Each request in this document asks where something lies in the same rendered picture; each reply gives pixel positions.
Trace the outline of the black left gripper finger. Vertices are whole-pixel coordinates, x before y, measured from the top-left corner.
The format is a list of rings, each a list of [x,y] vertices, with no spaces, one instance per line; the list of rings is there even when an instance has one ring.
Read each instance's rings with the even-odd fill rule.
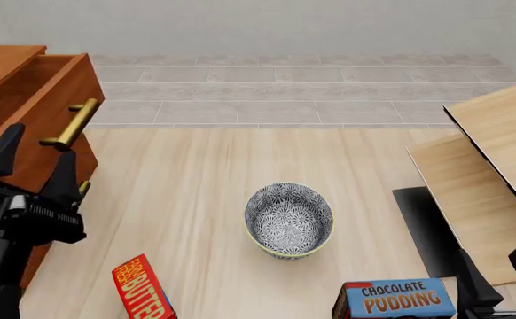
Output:
[[[39,194],[62,206],[71,206],[82,200],[76,179],[76,154],[73,151],[61,153]]]
[[[0,177],[12,175],[15,154],[24,132],[25,125],[16,123],[10,125],[0,136]]]

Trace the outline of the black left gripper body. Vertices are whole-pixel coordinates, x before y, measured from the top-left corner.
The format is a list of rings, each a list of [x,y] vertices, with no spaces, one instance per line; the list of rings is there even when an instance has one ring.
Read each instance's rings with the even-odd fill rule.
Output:
[[[62,206],[39,193],[0,182],[0,238],[26,244],[75,244],[87,237],[78,213],[84,199]]]

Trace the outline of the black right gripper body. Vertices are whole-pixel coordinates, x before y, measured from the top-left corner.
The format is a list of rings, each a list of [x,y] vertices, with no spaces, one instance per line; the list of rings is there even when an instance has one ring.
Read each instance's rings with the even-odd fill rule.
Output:
[[[466,310],[459,314],[459,319],[516,319],[516,312],[495,312],[491,314],[474,313],[471,310]]]

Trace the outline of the blue chocolate pudding box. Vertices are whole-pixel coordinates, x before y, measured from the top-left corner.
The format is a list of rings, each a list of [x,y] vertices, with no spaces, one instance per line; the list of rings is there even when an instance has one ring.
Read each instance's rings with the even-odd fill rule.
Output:
[[[332,319],[450,319],[455,314],[439,278],[346,282],[332,308]]]

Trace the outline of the pale wooden shelf unit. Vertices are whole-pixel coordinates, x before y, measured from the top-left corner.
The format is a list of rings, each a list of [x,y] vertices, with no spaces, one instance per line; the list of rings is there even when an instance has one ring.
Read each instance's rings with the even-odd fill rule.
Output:
[[[444,220],[493,285],[516,283],[516,85],[443,111],[458,133],[409,147]]]

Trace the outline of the red butter box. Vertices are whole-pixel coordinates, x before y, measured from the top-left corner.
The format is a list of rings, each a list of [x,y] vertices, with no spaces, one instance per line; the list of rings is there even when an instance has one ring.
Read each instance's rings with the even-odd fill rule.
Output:
[[[178,319],[145,254],[112,270],[129,319]]]

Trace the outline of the blue white patterned bowl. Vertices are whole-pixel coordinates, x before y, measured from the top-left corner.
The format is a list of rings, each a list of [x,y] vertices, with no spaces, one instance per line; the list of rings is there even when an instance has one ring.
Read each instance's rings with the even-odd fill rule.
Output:
[[[249,198],[247,233],[260,249],[280,260],[299,260],[319,251],[334,231],[332,209],[300,183],[273,183]]]

